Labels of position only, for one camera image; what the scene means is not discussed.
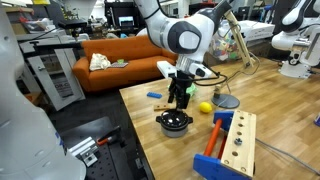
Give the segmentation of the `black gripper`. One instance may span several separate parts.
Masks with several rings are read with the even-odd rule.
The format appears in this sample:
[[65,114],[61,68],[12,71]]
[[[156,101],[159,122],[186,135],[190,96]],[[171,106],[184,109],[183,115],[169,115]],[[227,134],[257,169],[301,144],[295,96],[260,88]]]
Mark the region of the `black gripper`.
[[176,75],[170,75],[172,79],[169,86],[168,103],[172,103],[176,97],[176,108],[186,109],[189,103],[189,95],[192,95],[190,87],[192,86],[194,76],[178,71]]

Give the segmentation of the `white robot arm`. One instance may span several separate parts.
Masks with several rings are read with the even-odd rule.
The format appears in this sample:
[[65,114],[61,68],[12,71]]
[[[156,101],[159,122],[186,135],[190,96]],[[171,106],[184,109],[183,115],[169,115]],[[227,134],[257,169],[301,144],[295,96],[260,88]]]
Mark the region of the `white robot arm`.
[[204,8],[187,18],[171,18],[164,14],[159,0],[134,0],[145,20],[151,42],[178,55],[177,76],[172,78],[168,102],[176,98],[176,108],[186,109],[190,95],[186,89],[194,76],[208,78],[212,72],[203,65],[212,36],[220,19],[231,10],[228,0],[214,8]]

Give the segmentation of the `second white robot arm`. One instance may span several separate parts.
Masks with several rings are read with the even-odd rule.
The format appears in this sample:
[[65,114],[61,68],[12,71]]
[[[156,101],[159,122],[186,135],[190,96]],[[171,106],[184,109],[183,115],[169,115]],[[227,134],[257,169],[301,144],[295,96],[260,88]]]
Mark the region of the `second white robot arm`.
[[304,16],[311,2],[320,13],[320,0],[297,0],[280,21],[281,32],[272,38],[274,48],[290,52],[279,69],[282,75],[308,78],[311,68],[320,63],[320,16]]

